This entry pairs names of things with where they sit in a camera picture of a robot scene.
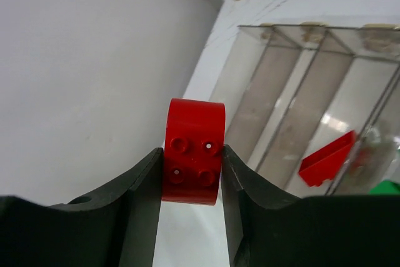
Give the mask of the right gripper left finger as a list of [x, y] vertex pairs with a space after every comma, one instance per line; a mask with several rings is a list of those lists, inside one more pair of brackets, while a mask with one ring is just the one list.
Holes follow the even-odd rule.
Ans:
[[163, 150], [66, 204], [1, 197], [2, 266], [151, 266]]

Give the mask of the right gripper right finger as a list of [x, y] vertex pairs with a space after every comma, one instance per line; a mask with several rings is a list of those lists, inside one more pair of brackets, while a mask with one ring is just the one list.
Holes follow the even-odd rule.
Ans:
[[225, 146], [222, 201], [231, 266], [398, 266], [399, 196], [298, 198]]

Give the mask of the red lego piece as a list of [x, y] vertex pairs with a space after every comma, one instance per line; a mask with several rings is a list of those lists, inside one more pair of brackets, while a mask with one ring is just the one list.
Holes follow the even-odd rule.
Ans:
[[350, 131], [316, 152], [305, 157], [297, 172], [309, 186], [320, 186], [333, 180], [344, 164], [357, 139], [357, 133]]

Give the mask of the red round lego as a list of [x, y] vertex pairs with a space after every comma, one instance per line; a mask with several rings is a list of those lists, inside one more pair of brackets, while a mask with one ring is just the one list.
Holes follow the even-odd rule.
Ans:
[[223, 103], [173, 98], [162, 169], [162, 200], [216, 203], [226, 125]]

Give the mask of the green lego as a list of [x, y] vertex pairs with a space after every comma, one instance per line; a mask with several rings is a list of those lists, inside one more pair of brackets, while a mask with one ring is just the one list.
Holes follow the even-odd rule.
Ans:
[[381, 181], [369, 191], [371, 195], [400, 195], [400, 186], [390, 180]]

